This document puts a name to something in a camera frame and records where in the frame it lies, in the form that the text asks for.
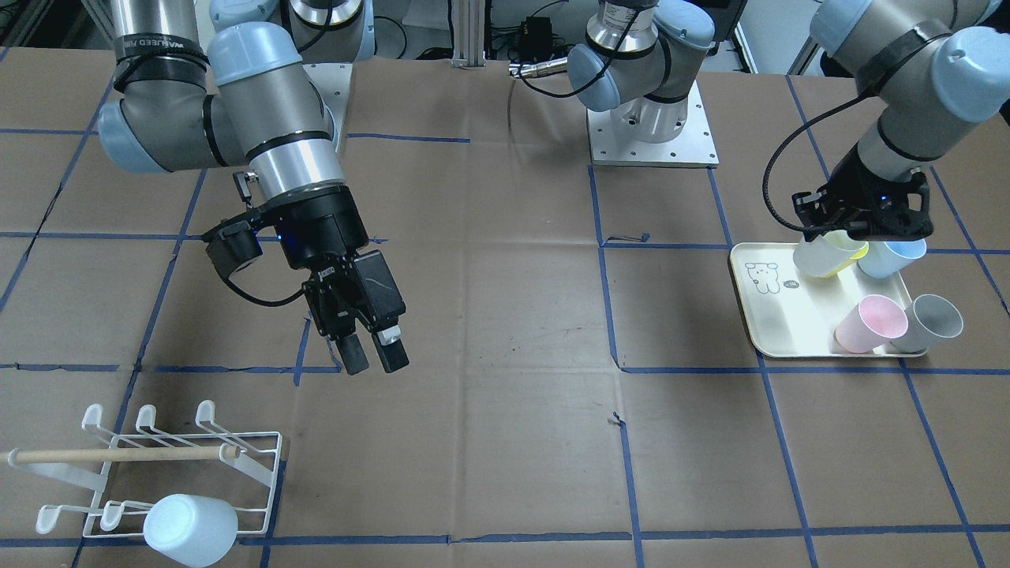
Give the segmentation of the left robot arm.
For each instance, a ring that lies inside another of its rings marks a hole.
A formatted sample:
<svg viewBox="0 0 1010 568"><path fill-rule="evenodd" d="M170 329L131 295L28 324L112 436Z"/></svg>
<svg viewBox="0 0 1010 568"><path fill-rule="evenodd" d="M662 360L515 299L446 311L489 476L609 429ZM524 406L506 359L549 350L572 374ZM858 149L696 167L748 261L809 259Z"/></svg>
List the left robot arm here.
<svg viewBox="0 0 1010 568"><path fill-rule="evenodd" d="M982 21L996 1L825 1L810 33L856 82L854 104L886 105L815 192L793 195L805 241L843 230L858 241L930 236L925 169L1008 100L1008 36ZM682 118L714 43L707 12L686 1L602 1L567 55L571 94L595 112L630 107Z"/></svg>

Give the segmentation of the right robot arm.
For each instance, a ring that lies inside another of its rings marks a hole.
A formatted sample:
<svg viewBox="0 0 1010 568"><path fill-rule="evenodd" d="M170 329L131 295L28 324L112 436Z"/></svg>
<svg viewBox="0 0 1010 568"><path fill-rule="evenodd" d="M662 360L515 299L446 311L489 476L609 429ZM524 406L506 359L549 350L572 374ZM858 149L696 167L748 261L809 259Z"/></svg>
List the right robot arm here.
<svg viewBox="0 0 1010 568"><path fill-rule="evenodd" d="M134 173L240 166L245 211L202 240L218 277L262 255L257 234L271 227L288 264L310 275L296 292L315 326L333 342L347 373L368 367L356 335L372 336L383 370L408 365L399 317L406 312L382 252L368 234L339 165L339 127L303 67L321 32L368 44L365 1L294 1L282 11L305 29L273 21L275 3L231 2L232 17L202 50L191 1L115 1L113 80L122 94L99 112L99 137L120 168Z"/></svg>

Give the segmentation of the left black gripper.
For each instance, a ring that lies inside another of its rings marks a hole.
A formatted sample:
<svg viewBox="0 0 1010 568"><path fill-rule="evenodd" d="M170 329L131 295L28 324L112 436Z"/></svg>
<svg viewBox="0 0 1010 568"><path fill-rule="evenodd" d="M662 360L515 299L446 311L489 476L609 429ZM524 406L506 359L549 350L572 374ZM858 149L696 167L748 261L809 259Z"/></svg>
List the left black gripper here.
<svg viewBox="0 0 1010 568"><path fill-rule="evenodd" d="M852 148L820 189L820 223L848 236L931 236L930 185L917 171L904 182L879 177Z"/></svg>

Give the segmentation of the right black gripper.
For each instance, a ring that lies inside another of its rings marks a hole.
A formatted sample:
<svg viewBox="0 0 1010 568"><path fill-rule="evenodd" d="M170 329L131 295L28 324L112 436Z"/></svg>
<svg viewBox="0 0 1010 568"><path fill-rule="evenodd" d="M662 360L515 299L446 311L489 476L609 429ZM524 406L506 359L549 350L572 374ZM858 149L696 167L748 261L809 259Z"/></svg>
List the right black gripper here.
<svg viewBox="0 0 1010 568"><path fill-rule="evenodd" d="M338 337L339 359L350 376L367 370L356 323L372 334L383 370L409 364L399 317L406 305L379 249L361 250L367 230L346 185L284 193L264 205L264 221L280 236L293 269L311 275L303 290L324 337Z"/></svg>

